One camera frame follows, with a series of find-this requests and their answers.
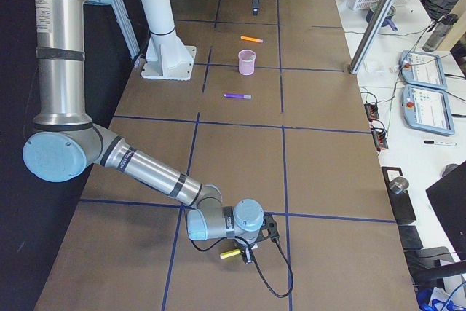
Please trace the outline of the black monitor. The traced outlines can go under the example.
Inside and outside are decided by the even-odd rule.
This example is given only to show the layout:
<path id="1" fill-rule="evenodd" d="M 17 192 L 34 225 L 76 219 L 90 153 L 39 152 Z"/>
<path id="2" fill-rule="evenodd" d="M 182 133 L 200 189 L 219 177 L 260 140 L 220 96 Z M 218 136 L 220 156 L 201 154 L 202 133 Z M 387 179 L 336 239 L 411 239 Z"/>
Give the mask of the black monitor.
<path id="1" fill-rule="evenodd" d="M 427 197 L 454 251 L 465 260 L 465 162 L 427 190 Z"/>

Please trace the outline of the teach pendant tablet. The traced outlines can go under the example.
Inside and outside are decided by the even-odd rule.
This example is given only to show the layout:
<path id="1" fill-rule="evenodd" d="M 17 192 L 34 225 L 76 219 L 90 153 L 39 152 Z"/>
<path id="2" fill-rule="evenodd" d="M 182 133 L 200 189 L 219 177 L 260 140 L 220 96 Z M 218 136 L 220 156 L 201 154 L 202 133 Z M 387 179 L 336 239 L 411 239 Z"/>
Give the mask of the teach pendant tablet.
<path id="1" fill-rule="evenodd" d="M 408 84 L 446 90 L 447 83 L 438 55 L 404 50 L 399 59 L 400 72 Z"/>
<path id="2" fill-rule="evenodd" d="M 401 103 L 404 119 L 410 128 L 437 135 L 455 134 L 446 92 L 407 84 Z"/>

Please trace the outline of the upper teach pendant tablet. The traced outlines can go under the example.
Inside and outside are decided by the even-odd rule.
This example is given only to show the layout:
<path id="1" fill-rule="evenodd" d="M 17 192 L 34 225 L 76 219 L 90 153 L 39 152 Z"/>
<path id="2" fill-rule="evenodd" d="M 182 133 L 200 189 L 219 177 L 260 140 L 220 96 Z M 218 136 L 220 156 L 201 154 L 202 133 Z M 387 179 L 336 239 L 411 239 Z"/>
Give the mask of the upper teach pendant tablet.
<path id="1" fill-rule="evenodd" d="M 399 59 L 400 72 L 408 84 L 446 90 L 447 83 L 438 55 L 404 50 Z"/>

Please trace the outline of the orange highlighter pen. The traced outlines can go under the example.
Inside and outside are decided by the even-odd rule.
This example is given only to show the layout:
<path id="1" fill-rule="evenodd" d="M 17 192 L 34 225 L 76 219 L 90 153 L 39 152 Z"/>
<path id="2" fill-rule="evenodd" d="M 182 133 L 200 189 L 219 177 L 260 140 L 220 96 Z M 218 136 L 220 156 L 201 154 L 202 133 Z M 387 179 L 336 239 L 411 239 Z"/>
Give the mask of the orange highlighter pen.
<path id="1" fill-rule="evenodd" d="M 255 42 L 255 43 L 263 43 L 264 40 L 256 37 L 251 36 L 240 36 L 240 39 L 246 42 Z"/>

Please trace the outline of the orange terminal block lower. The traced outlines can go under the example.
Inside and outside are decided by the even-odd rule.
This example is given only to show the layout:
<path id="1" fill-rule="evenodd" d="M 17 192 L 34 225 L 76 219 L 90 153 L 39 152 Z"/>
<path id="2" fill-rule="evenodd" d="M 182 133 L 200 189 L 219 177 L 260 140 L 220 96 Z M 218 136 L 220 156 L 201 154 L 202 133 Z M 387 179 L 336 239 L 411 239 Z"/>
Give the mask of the orange terminal block lower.
<path id="1" fill-rule="evenodd" d="M 371 134 L 377 151 L 388 149 L 387 133 L 384 128 L 371 127 Z"/>

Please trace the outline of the orange terminal block upper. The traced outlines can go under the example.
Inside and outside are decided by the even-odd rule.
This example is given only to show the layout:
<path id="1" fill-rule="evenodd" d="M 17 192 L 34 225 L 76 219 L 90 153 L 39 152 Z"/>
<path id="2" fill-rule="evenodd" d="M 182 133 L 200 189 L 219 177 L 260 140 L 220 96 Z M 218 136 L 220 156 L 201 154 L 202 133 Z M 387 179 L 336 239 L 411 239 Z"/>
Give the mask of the orange terminal block upper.
<path id="1" fill-rule="evenodd" d="M 375 102 L 365 103 L 364 109 L 366 111 L 366 116 L 369 121 L 379 119 L 379 108 Z"/>

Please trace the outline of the black marker pen on desk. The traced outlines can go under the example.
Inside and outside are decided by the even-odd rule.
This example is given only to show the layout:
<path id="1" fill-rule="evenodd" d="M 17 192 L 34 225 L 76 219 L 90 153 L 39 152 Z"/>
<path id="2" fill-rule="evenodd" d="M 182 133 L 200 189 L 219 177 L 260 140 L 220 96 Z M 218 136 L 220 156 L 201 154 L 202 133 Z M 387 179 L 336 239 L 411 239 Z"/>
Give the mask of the black marker pen on desk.
<path id="1" fill-rule="evenodd" d="M 424 144 L 435 145 L 435 146 L 457 146 L 457 143 L 448 142 L 448 141 L 424 140 L 423 142 L 424 142 Z"/>

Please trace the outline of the dark water bottle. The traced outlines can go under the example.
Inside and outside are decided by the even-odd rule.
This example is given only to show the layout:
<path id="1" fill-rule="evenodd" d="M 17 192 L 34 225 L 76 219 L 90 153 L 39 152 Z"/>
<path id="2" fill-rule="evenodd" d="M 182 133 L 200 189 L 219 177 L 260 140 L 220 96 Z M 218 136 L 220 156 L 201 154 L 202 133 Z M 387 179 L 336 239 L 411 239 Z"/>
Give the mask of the dark water bottle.
<path id="1" fill-rule="evenodd" d="M 450 13 L 439 18 L 430 37 L 424 43 L 422 50 L 425 52 L 433 52 L 437 50 L 446 34 L 457 21 L 458 15 L 454 13 Z"/>

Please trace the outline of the orange terminal block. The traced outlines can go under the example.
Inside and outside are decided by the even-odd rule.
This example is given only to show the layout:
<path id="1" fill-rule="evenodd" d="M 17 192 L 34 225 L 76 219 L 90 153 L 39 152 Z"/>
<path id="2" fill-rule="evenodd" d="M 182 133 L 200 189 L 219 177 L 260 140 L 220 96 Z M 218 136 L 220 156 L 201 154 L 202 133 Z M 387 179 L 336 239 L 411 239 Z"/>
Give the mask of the orange terminal block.
<path id="1" fill-rule="evenodd" d="M 364 109 L 366 111 L 366 116 L 369 121 L 379 119 L 379 108 L 375 102 L 365 103 Z"/>
<path id="2" fill-rule="evenodd" d="M 371 134 L 377 151 L 388 149 L 387 133 L 384 128 L 371 127 Z"/>

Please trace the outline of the black box on desk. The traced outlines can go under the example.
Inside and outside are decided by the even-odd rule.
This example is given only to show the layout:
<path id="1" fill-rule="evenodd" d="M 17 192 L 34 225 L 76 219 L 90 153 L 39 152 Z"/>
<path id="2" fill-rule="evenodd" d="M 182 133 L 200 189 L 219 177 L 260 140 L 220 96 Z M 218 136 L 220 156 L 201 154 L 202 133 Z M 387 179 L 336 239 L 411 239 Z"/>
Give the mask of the black box on desk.
<path id="1" fill-rule="evenodd" d="M 395 220 L 399 225 L 408 225 L 416 221 L 416 215 L 411 204 L 411 199 L 408 194 L 408 190 L 401 194 L 393 194 L 389 188 L 388 183 L 396 176 L 403 176 L 403 172 L 400 168 L 396 167 L 382 167 L 382 174 L 384 176 L 384 182 L 387 188 L 388 197 L 392 207 Z"/>

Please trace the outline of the yellow highlighter pen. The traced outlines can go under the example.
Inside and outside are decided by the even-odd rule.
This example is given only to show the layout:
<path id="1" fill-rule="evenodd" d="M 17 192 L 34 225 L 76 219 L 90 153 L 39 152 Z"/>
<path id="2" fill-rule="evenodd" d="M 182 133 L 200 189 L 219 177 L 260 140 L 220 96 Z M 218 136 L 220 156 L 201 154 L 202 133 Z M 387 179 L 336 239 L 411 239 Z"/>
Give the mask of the yellow highlighter pen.
<path id="1" fill-rule="evenodd" d="M 223 252 L 219 256 L 220 256 L 220 259 L 228 259 L 228 258 L 231 258 L 231 257 L 234 257 L 234 256 L 238 256 L 241 253 L 242 252 L 241 252 L 240 249 L 234 249 L 234 250 L 231 250 L 231 251 Z"/>

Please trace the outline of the aluminium frame post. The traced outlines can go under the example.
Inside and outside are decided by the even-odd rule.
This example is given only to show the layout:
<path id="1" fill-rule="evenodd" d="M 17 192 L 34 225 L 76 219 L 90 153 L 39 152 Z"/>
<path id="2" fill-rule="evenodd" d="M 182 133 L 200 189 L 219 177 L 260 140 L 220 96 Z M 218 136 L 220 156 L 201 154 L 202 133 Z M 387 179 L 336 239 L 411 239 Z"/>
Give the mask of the aluminium frame post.
<path id="1" fill-rule="evenodd" d="M 363 64 L 379 29 L 382 27 L 382 23 L 393 2 L 394 0 L 379 0 L 376 11 L 372 16 L 371 21 L 363 34 L 363 38 L 358 45 L 356 53 L 348 67 L 348 71 L 351 74 L 357 74 L 359 72 L 360 67 Z"/>

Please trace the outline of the small metal cup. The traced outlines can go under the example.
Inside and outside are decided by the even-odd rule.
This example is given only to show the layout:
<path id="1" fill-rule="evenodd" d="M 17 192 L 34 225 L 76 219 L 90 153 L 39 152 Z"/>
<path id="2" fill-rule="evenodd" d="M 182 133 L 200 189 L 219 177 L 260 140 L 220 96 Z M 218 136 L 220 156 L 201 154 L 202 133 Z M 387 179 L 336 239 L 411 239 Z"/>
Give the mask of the small metal cup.
<path id="1" fill-rule="evenodd" d="M 388 188 L 393 194 L 401 194 L 409 188 L 409 182 L 403 176 L 396 176 L 389 181 Z"/>

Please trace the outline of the purple marker pen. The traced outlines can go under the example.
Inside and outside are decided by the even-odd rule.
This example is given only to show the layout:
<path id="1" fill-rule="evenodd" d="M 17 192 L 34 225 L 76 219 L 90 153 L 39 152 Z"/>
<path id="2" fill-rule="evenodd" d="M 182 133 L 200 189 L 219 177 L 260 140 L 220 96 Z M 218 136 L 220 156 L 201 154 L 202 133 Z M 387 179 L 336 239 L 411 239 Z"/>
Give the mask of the purple marker pen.
<path id="1" fill-rule="evenodd" d="M 224 93 L 225 98 L 234 98 L 234 99 L 243 99 L 243 100 L 250 100 L 252 98 L 251 95 L 244 95 L 244 94 L 234 94 L 234 93 Z"/>

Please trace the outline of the lower teach pendant tablet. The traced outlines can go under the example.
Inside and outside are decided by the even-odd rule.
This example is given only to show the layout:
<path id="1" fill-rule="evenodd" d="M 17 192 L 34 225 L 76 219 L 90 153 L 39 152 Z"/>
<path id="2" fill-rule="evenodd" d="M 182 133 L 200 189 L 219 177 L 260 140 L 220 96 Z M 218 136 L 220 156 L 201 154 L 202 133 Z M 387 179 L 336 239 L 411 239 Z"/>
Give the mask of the lower teach pendant tablet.
<path id="1" fill-rule="evenodd" d="M 437 135 L 455 134 L 446 92 L 407 84 L 401 103 L 404 119 L 410 128 Z"/>

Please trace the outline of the pink plastic pen holder cup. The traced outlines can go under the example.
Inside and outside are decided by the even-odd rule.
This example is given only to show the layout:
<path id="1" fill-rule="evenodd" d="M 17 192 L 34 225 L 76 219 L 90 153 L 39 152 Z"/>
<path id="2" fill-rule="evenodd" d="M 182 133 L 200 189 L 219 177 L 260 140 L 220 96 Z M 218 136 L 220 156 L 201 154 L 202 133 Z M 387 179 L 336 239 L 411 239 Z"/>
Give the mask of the pink plastic pen holder cup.
<path id="1" fill-rule="evenodd" d="M 254 73 L 256 53 L 252 50 L 241 50 L 238 53 L 238 71 L 244 76 Z"/>

